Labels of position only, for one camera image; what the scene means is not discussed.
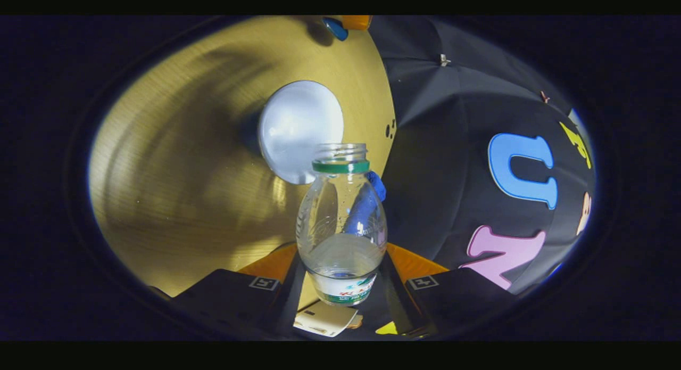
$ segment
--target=black background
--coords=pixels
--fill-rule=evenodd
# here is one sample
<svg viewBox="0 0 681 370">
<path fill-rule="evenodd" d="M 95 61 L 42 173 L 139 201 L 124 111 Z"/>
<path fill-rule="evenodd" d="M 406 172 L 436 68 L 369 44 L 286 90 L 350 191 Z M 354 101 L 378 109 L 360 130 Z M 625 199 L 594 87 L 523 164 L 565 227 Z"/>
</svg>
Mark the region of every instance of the black background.
<svg viewBox="0 0 681 370">
<path fill-rule="evenodd" d="M 3 187 L 0 338 L 197 339 L 107 278 L 78 243 L 64 197 L 76 123 L 117 72 L 206 20 L 0 18 Z M 679 18 L 450 18 L 495 38 L 585 103 L 613 178 L 583 264 L 472 339 L 681 338 L 676 264 Z"/>
</svg>

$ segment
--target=white circle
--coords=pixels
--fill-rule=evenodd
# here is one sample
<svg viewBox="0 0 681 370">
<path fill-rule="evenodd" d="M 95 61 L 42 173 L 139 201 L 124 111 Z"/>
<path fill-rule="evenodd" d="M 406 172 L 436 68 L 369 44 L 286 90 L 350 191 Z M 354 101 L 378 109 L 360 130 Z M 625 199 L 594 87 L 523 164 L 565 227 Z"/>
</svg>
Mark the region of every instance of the white circle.
<svg viewBox="0 0 681 370">
<path fill-rule="evenodd" d="M 336 96 L 314 81 L 295 81 L 265 104 L 258 125 L 260 150 L 284 181 L 314 181 L 312 160 L 318 144 L 343 141 L 343 112 Z"/>
</svg>

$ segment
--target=water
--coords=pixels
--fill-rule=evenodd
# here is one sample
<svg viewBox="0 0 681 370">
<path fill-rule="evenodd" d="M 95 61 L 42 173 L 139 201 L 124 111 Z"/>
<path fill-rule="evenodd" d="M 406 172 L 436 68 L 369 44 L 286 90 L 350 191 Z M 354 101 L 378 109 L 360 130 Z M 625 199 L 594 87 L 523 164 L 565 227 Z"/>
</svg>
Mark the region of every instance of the water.
<svg viewBox="0 0 681 370">
<path fill-rule="evenodd" d="M 367 299 L 384 253 L 367 237 L 334 234 L 301 258 L 323 302 L 353 306 Z"/>
</svg>

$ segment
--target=bottle label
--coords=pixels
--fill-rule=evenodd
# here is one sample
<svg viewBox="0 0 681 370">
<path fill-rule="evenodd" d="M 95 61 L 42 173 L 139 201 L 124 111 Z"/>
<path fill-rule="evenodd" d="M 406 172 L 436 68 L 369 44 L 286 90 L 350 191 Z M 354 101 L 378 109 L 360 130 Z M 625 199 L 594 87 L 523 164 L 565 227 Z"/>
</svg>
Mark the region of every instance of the bottle label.
<svg viewBox="0 0 681 370">
<path fill-rule="evenodd" d="M 314 281 L 314 287 L 321 297 L 328 302 L 339 305 L 352 305 L 369 296 L 369 290 L 376 280 L 376 273 L 356 278 L 329 278 L 328 276 L 310 273 Z"/>
</svg>

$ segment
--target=umbrella canopy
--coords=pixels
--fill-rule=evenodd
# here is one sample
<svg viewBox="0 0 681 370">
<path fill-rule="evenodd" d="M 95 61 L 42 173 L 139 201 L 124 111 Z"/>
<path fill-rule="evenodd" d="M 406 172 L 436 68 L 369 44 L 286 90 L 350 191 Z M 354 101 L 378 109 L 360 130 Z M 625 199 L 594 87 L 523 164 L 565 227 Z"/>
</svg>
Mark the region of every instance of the umbrella canopy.
<svg viewBox="0 0 681 370">
<path fill-rule="evenodd" d="M 594 197 L 568 95 L 436 18 L 377 16 L 370 33 L 400 128 L 384 172 L 390 242 L 513 294 L 542 282 L 574 247 Z"/>
</svg>

